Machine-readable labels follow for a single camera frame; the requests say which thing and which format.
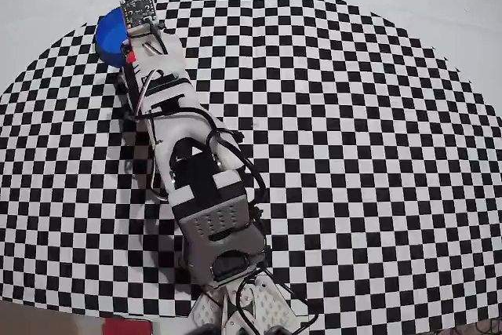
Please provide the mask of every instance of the circuit board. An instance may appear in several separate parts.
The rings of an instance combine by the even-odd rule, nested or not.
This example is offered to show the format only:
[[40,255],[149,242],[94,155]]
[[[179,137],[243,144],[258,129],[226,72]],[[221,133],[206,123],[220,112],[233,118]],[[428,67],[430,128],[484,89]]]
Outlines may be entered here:
[[144,19],[147,17],[156,19],[153,0],[124,0],[120,2],[120,8],[127,29],[145,24]]

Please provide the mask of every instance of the checkerboard pattern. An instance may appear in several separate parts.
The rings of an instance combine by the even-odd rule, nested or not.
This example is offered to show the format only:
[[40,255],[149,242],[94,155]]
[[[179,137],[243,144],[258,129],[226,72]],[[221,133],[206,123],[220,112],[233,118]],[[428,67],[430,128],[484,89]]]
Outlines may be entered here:
[[[502,121],[448,61],[341,0],[155,1],[201,103],[244,133],[270,187],[274,276],[321,313],[311,333],[500,314]],[[200,292],[176,268],[146,130],[125,119],[95,30],[54,43],[0,98],[0,293],[187,315]]]

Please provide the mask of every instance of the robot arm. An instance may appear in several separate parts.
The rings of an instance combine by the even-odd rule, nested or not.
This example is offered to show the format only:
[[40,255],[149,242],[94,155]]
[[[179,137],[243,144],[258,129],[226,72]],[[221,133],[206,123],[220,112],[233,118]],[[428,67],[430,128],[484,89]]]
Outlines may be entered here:
[[[222,335],[299,333],[317,316],[300,327],[271,274],[259,276],[266,271],[265,236],[258,200],[249,202],[239,170],[250,169],[264,195],[260,174],[238,149],[237,133],[198,102],[181,42],[159,32],[153,0],[127,0],[121,8],[129,36],[123,44],[127,98],[135,119],[146,122],[152,177],[158,167],[168,197],[155,194],[169,202],[183,233],[184,267],[200,286],[223,292]],[[193,155],[193,147],[200,152]],[[211,305],[207,297],[192,311],[200,326],[204,319],[196,313]]]
[[[199,285],[217,288],[254,272],[265,256],[265,237],[238,174],[245,159],[233,134],[198,102],[180,40],[159,33],[155,15],[142,4],[122,4],[130,25],[129,104],[147,124],[166,199],[183,232],[185,267]],[[128,19],[138,9],[143,19]],[[192,155],[192,147],[201,151]]]

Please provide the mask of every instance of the red object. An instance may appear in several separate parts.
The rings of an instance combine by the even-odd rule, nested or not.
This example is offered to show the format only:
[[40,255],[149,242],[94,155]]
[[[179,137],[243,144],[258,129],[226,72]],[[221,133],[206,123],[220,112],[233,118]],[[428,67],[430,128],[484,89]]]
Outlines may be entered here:
[[136,62],[136,54],[133,51],[131,51],[129,54],[127,54],[125,61],[128,64],[131,64],[132,62]]
[[122,318],[106,318],[103,324],[103,335],[152,335],[149,321]]

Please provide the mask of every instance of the blue object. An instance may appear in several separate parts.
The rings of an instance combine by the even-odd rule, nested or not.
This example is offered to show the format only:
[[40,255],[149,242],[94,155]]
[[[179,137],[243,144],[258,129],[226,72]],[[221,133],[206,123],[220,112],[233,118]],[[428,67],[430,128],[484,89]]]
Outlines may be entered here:
[[97,24],[96,53],[100,59],[113,67],[123,67],[126,59],[120,47],[127,39],[126,25],[120,8],[111,10]]

